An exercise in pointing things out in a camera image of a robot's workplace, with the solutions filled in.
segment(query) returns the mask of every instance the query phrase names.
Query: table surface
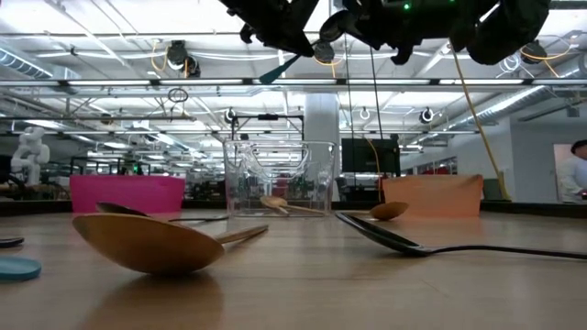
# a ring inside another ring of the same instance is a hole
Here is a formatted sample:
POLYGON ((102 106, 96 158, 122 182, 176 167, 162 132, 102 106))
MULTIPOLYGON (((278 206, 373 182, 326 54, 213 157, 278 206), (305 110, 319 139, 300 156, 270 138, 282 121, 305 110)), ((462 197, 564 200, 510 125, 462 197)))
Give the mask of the table surface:
MULTIPOLYGON (((207 269, 169 280, 101 257, 71 219, 0 218, 0 237, 26 238, 0 256, 43 264, 36 280, 0 283, 0 329, 585 328, 583 261, 484 251, 402 258, 334 216, 271 218, 189 224, 210 234, 271 225, 262 236, 227 246, 207 269)), ((579 219, 482 214, 382 225, 431 246, 587 251, 587 222, 579 219)))

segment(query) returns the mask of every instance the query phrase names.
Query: blue lid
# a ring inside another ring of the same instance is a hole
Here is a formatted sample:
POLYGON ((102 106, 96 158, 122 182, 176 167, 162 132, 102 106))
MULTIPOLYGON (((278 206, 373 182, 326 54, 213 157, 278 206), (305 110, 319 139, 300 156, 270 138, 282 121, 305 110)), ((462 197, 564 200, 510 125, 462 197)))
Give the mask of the blue lid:
POLYGON ((38 277, 40 263, 18 257, 0 257, 0 281, 26 281, 38 277))

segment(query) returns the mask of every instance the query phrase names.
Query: orange container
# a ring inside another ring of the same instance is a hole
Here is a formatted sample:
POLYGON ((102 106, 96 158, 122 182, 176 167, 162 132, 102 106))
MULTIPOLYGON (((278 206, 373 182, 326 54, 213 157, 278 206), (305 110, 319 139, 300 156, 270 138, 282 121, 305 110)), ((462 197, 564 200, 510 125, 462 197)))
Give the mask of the orange container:
POLYGON ((410 204, 406 216, 479 216, 482 198, 481 175, 421 175, 383 182, 385 202, 410 204))

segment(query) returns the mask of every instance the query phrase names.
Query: white robot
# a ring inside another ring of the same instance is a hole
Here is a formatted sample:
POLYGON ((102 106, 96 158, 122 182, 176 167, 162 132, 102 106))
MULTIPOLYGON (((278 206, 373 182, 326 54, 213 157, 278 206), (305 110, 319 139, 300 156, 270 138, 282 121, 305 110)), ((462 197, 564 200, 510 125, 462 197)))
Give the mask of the white robot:
POLYGON ((42 127, 27 127, 25 133, 18 138, 18 149, 12 156, 10 166, 12 171, 22 171, 23 167, 28 168, 27 185, 39 184, 40 165, 47 164, 50 158, 50 151, 47 145, 41 141, 45 135, 42 127))

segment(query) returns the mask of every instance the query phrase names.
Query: white shirt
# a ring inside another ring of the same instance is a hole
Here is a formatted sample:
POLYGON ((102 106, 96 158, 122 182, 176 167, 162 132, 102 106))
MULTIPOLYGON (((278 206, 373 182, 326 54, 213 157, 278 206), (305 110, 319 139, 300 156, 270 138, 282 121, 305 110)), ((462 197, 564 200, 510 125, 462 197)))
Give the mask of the white shirt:
POLYGON ((557 168, 562 202, 584 203, 578 193, 587 190, 587 160, 571 156, 557 168))

